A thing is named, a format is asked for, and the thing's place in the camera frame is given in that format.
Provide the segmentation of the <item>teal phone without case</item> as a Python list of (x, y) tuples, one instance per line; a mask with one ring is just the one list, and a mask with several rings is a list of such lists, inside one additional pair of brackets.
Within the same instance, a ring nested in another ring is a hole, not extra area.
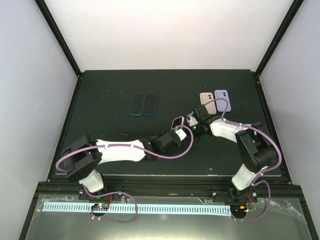
[(130, 115), (132, 116), (142, 116), (144, 111), (144, 94), (134, 94), (132, 96)]

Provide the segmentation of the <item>blue phone without case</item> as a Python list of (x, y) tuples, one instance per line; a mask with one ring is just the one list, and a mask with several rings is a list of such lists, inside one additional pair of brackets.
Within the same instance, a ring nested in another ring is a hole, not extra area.
[(157, 112), (157, 95), (146, 94), (144, 96), (143, 115), (154, 116)]

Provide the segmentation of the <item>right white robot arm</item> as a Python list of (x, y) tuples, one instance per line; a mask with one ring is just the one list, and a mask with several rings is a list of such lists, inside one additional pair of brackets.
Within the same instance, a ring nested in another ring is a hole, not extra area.
[(204, 105), (196, 107), (187, 116), (187, 122), (196, 138), (209, 135), (237, 144), (242, 165), (227, 188), (228, 198), (233, 202), (240, 201), (259, 177), (282, 163), (280, 148), (261, 122), (250, 125), (229, 121), (209, 114)]

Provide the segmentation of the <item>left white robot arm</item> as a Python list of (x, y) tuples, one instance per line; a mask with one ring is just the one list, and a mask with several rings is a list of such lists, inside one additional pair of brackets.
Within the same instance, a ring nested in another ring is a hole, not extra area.
[(68, 181), (79, 182), (95, 199), (101, 200), (107, 195), (108, 188), (102, 174), (96, 170), (98, 165), (180, 158), (190, 149), (187, 147), (183, 153), (178, 153), (187, 139), (187, 133), (181, 128), (127, 142), (93, 140), (85, 135), (66, 148), (55, 168), (65, 172)]

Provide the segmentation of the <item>lavender phone case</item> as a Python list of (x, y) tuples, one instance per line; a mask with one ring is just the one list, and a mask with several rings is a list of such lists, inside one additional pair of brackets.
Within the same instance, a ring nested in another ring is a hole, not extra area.
[(226, 110), (226, 112), (230, 112), (232, 110), (227, 90), (217, 89), (214, 91), (214, 96), (216, 99), (216, 109), (218, 112), (222, 113), (224, 110)]

